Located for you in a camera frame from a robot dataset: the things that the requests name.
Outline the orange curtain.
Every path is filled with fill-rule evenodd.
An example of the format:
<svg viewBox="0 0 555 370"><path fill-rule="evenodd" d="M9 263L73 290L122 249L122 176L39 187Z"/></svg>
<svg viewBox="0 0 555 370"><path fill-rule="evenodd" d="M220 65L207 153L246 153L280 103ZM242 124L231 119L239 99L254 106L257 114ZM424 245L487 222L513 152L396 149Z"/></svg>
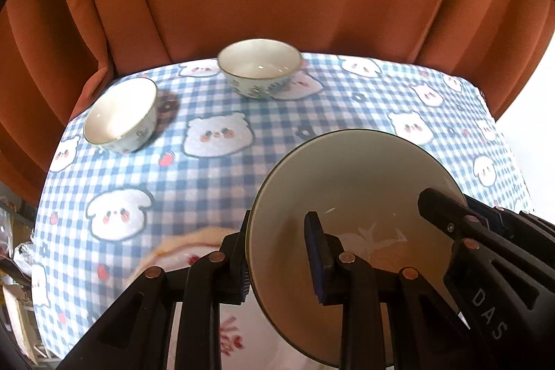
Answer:
<svg viewBox="0 0 555 370"><path fill-rule="evenodd" d="M554 32L554 0L1 0L1 179L36 204L69 120L112 80L248 37L459 75L502 115Z"/></svg>

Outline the small floral bowl left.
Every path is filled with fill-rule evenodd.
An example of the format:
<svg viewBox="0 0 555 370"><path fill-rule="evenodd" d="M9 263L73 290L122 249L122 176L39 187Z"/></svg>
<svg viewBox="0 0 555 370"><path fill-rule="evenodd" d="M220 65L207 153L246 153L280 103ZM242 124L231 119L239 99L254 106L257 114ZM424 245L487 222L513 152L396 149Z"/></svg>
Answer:
<svg viewBox="0 0 555 370"><path fill-rule="evenodd" d="M156 129L158 87L138 77L111 86L92 105L83 127L87 143L130 154L139 150Z"/></svg>

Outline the blue checkered cartoon tablecloth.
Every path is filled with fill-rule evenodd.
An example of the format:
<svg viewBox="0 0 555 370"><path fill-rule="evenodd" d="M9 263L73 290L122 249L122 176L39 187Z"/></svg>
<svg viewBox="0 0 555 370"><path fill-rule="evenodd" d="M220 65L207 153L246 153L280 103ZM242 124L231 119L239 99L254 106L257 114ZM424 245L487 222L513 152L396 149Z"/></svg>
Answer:
<svg viewBox="0 0 555 370"><path fill-rule="evenodd" d="M309 53L291 85L244 98L212 59L144 72L158 87L158 125L141 150L119 155L86 142L70 121L47 174L37 220L32 297L44 345L66 356L163 238L233 227L263 178L319 134L364 128L422 146L461 190L512 211L528 188L469 81L434 69Z"/></svg>

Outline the blue pattern small bowl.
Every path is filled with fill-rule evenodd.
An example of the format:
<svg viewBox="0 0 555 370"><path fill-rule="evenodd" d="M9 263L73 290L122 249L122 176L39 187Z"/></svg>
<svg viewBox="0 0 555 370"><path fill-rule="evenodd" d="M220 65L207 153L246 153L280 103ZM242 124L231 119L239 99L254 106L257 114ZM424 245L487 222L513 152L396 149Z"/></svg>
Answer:
<svg viewBox="0 0 555 370"><path fill-rule="evenodd" d="M294 46L269 38L232 43L216 60L228 85L239 95L255 100L282 91L303 63Z"/></svg>

